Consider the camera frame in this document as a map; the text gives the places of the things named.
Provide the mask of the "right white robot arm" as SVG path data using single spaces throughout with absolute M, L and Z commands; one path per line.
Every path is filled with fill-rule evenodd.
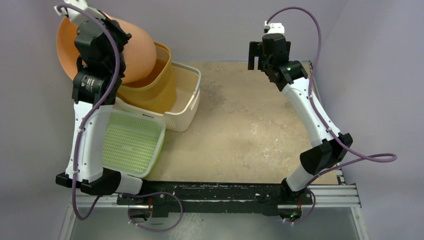
M 248 70 L 258 69 L 291 102 L 309 135 L 311 149 L 299 156 L 300 166 L 283 181 L 280 196 L 288 204 L 300 198 L 310 181 L 324 170 L 334 167 L 346 156 L 353 138 L 342 133 L 325 113 L 302 63 L 289 60 L 291 42 L 281 33 L 269 33 L 261 41 L 251 41 Z

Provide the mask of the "peach plastic bucket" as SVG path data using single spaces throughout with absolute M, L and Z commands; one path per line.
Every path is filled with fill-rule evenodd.
M 110 16 L 118 21 L 124 32 L 131 34 L 131 39 L 124 46 L 123 58 L 126 69 L 122 83 L 127 85 L 146 78 L 152 71 L 157 59 L 157 50 L 152 37 L 142 28 Z M 76 60 L 79 55 L 74 40 L 77 37 L 77 27 L 64 18 L 56 35 L 56 50 L 59 62 L 66 75 L 73 79 L 77 74 Z

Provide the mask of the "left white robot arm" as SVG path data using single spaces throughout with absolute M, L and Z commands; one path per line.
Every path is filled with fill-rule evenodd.
M 149 191 L 142 179 L 103 165 L 104 144 L 118 88 L 148 76 L 156 49 L 140 27 L 109 15 L 74 24 L 64 19 L 56 36 L 59 62 L 72 80 L 74 134 L 58 185 L 92 196 L 128 193 L 138 205 Z

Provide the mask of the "white perforated strainer basket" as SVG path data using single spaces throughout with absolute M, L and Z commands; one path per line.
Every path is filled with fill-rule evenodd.
M 104 168 L 145 178 L 154 167 L 165 140 L 166 124 L 151 116 L 113 109 L 104 139 Z

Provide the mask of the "cream plastic storage basket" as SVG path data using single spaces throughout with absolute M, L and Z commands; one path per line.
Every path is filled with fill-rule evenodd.
M 175 132 L 184 132 L 192 123 L 200 102 L 201 72 L 192 66 L 172 62 L 176 83 L 176 100 L 170 111 L 157 113 L 138 108 L 116 99 L 114 109 L 143 115 L 162 121 L 166 128 Z

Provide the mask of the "yellow mesh waste basket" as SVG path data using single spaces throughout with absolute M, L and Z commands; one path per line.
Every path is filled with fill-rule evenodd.
M 156 62 L 152 72 L 141 80 L 122 84 L 117 98 L 131 106 L 163 114 L 170 111 L 176 102 L 176 77 L 169 48 L 159 42 L 154 45 Z

